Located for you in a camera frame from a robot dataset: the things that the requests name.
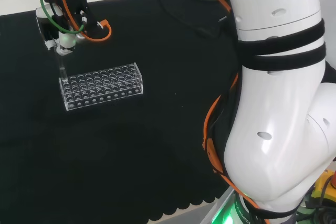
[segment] black strap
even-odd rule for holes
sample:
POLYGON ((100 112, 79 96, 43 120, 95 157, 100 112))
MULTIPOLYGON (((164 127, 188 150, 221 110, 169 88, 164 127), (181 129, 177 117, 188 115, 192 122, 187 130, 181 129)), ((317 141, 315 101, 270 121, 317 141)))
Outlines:
POLYGON ((272 55, 306 46, 320 39, 325 32, 324 20, 295 34, 260 41, 238 41, 239 55, 272 55))
POLYGON ((325 44, 308 52, 285 56, 251 56, 240 57, 240 63, 249 69, 260 71, 283 71, 304 68, 319 63, 326 56, 325 44))
POLYGON ((260 219, 265 219, 265 220, 279 219, 279 218, 284 218, 284 217, 288 217, 288 216, 293 215, 299 209, 302 201, 300 202, 300 204, 295 209, 293 209, 291 211, 288 211, 288 212, 271 212, 271 211, 268 211, 268 210, 257 209, 255 207, 253 207, 246 199, 244 199, 244 203, 245 203, 248 211, 250 213, 254 214, 255 216, 259 217, 260 219))

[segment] white robotic arm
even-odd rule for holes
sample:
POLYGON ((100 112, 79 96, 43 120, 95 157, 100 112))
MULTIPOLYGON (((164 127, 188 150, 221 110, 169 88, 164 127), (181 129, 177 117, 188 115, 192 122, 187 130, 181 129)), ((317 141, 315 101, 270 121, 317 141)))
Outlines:
POLYGON ((68 82, 62 57, 72 53, 77 42, 109 39, 111 26, 107 20, 95 19, 87 0, 40 1, 42 7, 36 9, 36 17, 41 35, 47 48, 55 49, 61 80, 68 82))
MULTIPOLYGON (((264 43, 321 22, 319 0, 230 1, 240 41, 264 43)), ((323 43, 321 36, 292 50, 259 56, 288 56, 290 66, 300 53, 314 52, 323 43)), ((288 212, 336 156, 336 85, 320 84, 324 60, 269 70, 243 66, 239 108, 220 158, 234 184, 260 208, 288 212)))

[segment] black fabric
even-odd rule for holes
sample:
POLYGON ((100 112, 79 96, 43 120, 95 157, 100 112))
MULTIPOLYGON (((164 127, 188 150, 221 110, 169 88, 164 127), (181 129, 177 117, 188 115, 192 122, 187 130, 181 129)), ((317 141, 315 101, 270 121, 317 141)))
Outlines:
POLYGON ((299 209, 302 201, 300 204, 293 210, 288 211, 288 212, 272 212, 268 210, 263 210, 263 209, 257 209, 254 208, 246 199, 244 199, 245 206, 247 207, 248 211, 252 213, 253 215, 259 217, 260 219, 279 219, 279 218, 284 218, 291 216, 296 213, 296 211, 299 209))
MULTIPOLYGON (((217 28, 220 4, 163 0, 217 28)), ((66 112, 56 59, 35 12, 0 17, 1 224, 144 224, 227 189, 202 148, 203 123, 237 66, 227 37, 206 40, 156 0, 91 4, 113 37, 78 45, 68 74, 136 62, 144 95, 66 112)))
POLYGON ((295 55, 276 57, 245 56, 241 63, 249 69, 261 71, 283 71, 304 68, 319 63, 326 56, 325 44, 314 50, 301 52, 295 55))
POLYGON ((325 73, 322 79, 322 83, 324 82, 329 82, 329 83, 336 82, 336 71, 332 66, 330 66, 328 62, 325 63, 325 73))
POLYGON ((242 56, 272 55, 306 46, 323 36, 324 20, 306 30, 283 37, 261 41, 238 41, 238 52, 242 56))

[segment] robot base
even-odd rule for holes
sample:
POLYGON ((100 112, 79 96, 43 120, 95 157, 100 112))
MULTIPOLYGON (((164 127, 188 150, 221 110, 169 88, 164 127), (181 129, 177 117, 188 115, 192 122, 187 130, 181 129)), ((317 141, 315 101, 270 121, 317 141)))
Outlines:
MULTIPOLYGON (((320 178, 316 181, 315 190, 313 191, 311 197, 317 199, 317 201, 320 199, 323 187, 330 176, 336 176, 335 172, 331 170, 325 170, 320 178)), ((328 199, 336 203, 336 187, 332 183, 328 184, 325 191, 324 199, 328 199)))
MULTIPOLYGON (((294 223, 296 223, 296 215, 282 224, 294 223)), ((251 221, 242 196, 229 187, 201 224, 251 224, 251 221)))

